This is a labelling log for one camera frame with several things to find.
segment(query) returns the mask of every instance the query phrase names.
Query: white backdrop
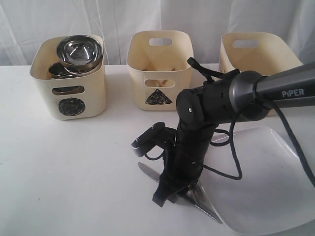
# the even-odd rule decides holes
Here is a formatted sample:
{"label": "white backdrop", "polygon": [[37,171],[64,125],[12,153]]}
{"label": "white backdrop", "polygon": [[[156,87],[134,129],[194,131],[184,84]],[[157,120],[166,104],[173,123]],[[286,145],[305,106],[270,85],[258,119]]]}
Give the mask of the white backdrop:
{"label": "white backdrop", "polygon": [[125,64],[131,37],[160,29],[188,33],[200,62],[218,62],[231,31],[274,33],[315,60],[315,0],[0,0],[0,65],[30,65],[45,40],[87,33],[103,37],[106,63]]}

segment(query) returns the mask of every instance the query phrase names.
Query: knife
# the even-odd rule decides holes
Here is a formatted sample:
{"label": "knife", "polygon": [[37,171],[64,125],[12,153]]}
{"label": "knife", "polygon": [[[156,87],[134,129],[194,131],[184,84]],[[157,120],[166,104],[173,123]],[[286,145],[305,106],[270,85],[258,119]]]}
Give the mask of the knife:
{"label": "knife", "polygon": [[[156,172],[155,170],[153,170],[152,168],[150,168],[146,164],[143,164],[142,162],[138,162],[138,166],[139,166],[140,170],[142,170],[143,173],[145,173],[148,177],[153,179],[155,182],[159,183],[158,172]],[[200,205],[192,197],[188,196],[187,194],[183,195],[183,198],[186,199],[188,202],[192,203],[196,208],[201,210],[203,213],[205,213],[206,215],[208,215],[209,217],[211,217],[212,219],[214,219],[218,223],[222,224],[222,221],[220,220],[220,218],[218,217],[218,215],[214,211]]]}

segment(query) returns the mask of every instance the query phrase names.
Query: white plate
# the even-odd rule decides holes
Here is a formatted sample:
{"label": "white plate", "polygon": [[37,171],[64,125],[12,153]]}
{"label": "white plate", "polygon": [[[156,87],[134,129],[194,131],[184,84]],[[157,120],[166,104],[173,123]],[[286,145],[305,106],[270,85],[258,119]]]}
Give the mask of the white plate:
{"label": "white plate", "polygon": [[[205,169],[200,178],[213,208],[232,231],[266,235],[315,219],[315,188],[297,155],[274,130],[238,131],[234,143],[243,178],[231,180]],[[204,163],[237,175],[229,145],[210,146]]]}

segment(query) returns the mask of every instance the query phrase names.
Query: stainless steel bowl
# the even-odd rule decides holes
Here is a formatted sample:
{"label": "stainless steel bowl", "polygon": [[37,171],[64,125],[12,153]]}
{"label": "stainless steel bowl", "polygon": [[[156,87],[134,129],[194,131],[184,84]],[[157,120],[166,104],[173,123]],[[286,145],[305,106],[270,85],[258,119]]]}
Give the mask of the stainless steel bowl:
{"label": "stainless steel bowl", "polygon": [[86,35],[74,35],[63,39],[56,48],[57,56],[65,67],[76,71],[88,71],[102,60],[101,44]]}

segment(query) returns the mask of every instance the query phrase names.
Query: white table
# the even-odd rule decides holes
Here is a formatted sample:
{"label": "white table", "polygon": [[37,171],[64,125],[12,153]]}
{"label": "white table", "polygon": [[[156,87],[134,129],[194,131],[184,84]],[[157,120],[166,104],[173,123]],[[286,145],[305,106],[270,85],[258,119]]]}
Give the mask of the white table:
{"label": "white table", "polygon": [[[29,70],[0,67],[1,236],[235,235],[184,202],[166,202],[163,208],[152,202],[157,184],[137,162],[159,172],[162,162],[136,157],[130,144],[155,122],[176,127],[178,116],[138,109],[125,65],[106,66],[105,112],[68,121],[50,116]],[[194,72],[191,86],[203,80]],[[315,168],[315,107],[284,113]],[[275,129],[289,142],[278,117],[239,123],[236,130],[258,125]],[[275,235],[314,232],[315,221]]]}

